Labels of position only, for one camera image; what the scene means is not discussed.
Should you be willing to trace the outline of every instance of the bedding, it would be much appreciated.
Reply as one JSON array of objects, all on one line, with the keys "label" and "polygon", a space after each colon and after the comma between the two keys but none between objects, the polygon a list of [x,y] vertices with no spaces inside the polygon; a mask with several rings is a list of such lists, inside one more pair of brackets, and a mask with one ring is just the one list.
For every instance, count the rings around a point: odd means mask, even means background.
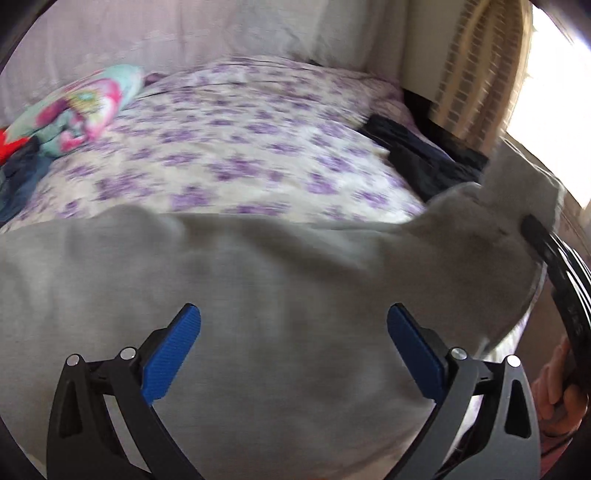
[{"label": "bedding", "polygon": [[366,73],[236,57],[168,76],[99,140],[56,160],[2,231],[126,203],[404,222],[424,207],[388,151],[356,132],[373,112],[420,134],[398,85]]},{"label": "bedding", "polygon": [[[22,0],[19,9],[48,1]],[[0,125],[56,88],[114,63],[172,74],[222,57],[265,54],[394,80],[407,6],[408,0],[57,0],[12,56],[0,58]],[[0,56],[28,26],[15,8],[0,19],[8,20],[0,30]]]},{"label": "bedding", "polygon": [[537,288],[521,219],[551,228],[559,191],[509,157],[482,187],[450,189],[402,225],[120,206],[0,235],[0,296],[11,299],[0,411],[43,459],[67,356],[112,357],[190,301],[202,332],[155,408],[205,478],[337,479],[393,463],[433,404],[387,334],[389,306],[402,301],[448,345],[486,354]]}]

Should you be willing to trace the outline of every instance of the white cloth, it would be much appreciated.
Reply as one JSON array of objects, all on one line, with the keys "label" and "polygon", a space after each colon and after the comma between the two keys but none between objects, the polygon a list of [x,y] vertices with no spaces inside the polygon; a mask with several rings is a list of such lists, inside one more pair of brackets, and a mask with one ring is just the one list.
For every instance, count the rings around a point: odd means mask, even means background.
[{"label": "white cloth", "polygon": [[228,55],[353,69],[373,60],[374,73],[393,80],[407,2],[390,0],[386,9],[385,0],[58,0],[0,73],[0,125],[59,86],[117,63],[176,73]]},{"label": "white cloth", "polygon": [[560,186],[499,158],[483,186],[403,225],[117,207],[0,236],[0,411],[43,458],[64,359],[110,358],[185,302],[202,333],[155,406],[212,480],[340,478],[395,461],[429,411],[385,315],[402,301],[449,345],[487,354],[522,318],[541,267],[519,233],[548,228]]}]

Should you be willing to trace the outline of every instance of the metal screw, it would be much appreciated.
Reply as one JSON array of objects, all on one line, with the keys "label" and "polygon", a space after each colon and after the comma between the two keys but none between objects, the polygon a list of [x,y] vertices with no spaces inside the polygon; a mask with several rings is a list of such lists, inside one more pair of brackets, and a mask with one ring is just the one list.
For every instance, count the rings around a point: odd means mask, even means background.
[{"label": "metal screw", "polygon": [[66,360],[66,363],[68,364],[68,366],[70,367],[75,367],[76,365],[78,365],[78,362],[80,361],[80,356],[79,355],[70,355],[68,357],[68,359]]},{"label": "metal screw", "polygon": [[519,357],[518,357],[518,356],[516,356],[516,355],[509,355],[509,356],[507,357],[507,363],[508,363],[510,366],[512,366],[512,367],[514,367],[514,368],[517,368],[518,366],[520,366],[520,365],[521,365],[521,360],[519,360]]},{"label": "metal screw", "polygon": [[135,357],[135,348],[133,348],[132,346],[124,348],[123,350],[121,350],[119,356],[123,360],[131,360],[133,357]]},{"label": "metal screw", "polygon": [[452,357],[455,358],[456,360],[465,360],[466,358],[468,358],[468,354],[466,353],[466,351],[462,348],[459,348],[458,346],[452,349]]}]

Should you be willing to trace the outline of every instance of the blue gripper pad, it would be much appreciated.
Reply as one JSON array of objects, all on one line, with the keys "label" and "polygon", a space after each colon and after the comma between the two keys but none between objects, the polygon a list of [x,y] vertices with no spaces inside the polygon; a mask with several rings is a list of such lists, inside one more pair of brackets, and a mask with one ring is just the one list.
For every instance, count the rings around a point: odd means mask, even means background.
[{"label": "blue gripper pad", "polygon": [[447,362],[442,357],[447,349],[443,341],[432,330],[421,328],[399,303],[390,307],[387,324],[390,338],[423,397],[442,402],[447,384]]},{"label": "blue gripper pad", "polygon": [[200,331],[201,313],[187,303],[163,330],[160,344],[144,365],[142,395],[148,405],[166,395]]}]

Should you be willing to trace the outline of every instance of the wall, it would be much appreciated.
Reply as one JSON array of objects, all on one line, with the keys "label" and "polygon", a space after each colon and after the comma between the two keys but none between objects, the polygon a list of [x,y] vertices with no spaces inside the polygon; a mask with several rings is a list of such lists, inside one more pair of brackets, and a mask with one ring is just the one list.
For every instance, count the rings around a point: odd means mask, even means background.
[{"label": "wall", "polygon": [[465,0],[410,0],[402,86],[435,100]]}]

